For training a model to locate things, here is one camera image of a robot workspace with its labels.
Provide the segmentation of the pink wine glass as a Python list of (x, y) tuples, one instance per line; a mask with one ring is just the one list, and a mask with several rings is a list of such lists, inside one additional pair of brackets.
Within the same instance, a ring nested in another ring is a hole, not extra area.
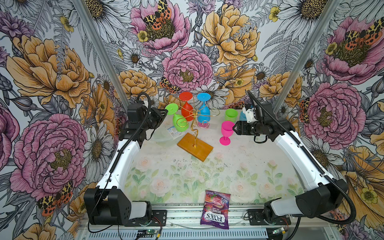
[(221, 125), (221, 133), (222, 137), (220, 138), (220, 144), (223, 146), (228, 146), (231, 144), (230, 137), (233, 135), (234, 130), (233, 127), (235, 126), (235, 123), (231, 121), (225, 121)]

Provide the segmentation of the green wine glass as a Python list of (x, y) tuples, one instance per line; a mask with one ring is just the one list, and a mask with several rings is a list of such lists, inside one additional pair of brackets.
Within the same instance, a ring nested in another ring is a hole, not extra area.
[(238, 112), (235, 109), (227, 109), (225, 111), (225, 121), (236, 123), (238, 119)]
[(189, 128), (186, 118), (178, 114), (179, 106), (177, 104), (168, 104), (165, 109), (168, 111), (168, 115), (173, 115), (173, 125), (178, 132), (185, 132)]

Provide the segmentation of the red wine glass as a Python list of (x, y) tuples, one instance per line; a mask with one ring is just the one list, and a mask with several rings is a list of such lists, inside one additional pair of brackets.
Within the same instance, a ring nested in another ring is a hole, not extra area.
[(179, 96), (182, 102), (185, 104), (181, 108), (182, 116), (188, 121), (191, 122), (193, 120), (193, 107), (188, 103), (193, 98), (193, 95), (190, 92), (183, 92)]

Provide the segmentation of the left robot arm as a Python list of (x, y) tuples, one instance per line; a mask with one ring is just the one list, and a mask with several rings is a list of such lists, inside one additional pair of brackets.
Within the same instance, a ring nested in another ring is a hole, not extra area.
[(155, 131), (163, 123), (167, 111), (159, 110), (142, 101), (150, 96), (138, 94), (135, 103), (128, 106), (128, 119), (123, 124), (119, 142), (106, 173), (93, 189), (84, 194), (89, 225), (135, 226), (152, 221), (151, 203), (132, 201), (125, 192), (125, 184), (134, 158), (147, 140), (147, 131)]

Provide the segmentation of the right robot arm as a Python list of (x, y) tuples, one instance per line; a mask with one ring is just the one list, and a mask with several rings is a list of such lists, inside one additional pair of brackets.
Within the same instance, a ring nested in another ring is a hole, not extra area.
[[(246, 121), (238, 121), (233, 127), (239, 136), (265, 136), (266, 140), (275, 143), (292, 163), (304, 192), (289, 199), (275, 199), (264, 204), (262, 212), (257, 213), (262, 221), (272, 224), (286, 216), (319, 218), (336, 225), (348, 225), (357, 216), (356, 207), (347, 194), (346, 181), (335, 177), (324, 168), (300, 139), (296, 129), (286, 119), (278, 120), (273, 112), (272, 104), (260, 102), (251, 91), (246, 95), (251, 104), (246, 105)], [(337, 209), (342, 201), (350, 207), (349, 217), (345, 220), (334, 220), (324, 216)]]

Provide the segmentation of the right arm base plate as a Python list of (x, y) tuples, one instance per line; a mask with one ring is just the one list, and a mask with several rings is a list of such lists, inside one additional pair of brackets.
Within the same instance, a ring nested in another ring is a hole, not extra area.
[(290, 226), (292, 224), (288, 215), (276, 217), (269, 213), (266, 214), (262, 209), (248, 209), (243, 218), (249, 221), (251, 226)]

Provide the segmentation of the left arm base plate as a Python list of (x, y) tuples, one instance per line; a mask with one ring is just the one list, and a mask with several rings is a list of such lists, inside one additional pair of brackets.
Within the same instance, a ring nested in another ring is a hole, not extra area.
[(152, 210), (151, 219), (142, 221), (138, 219), (128, 220), (125, 227), (165, 227), (167, 223), (167, 210)]

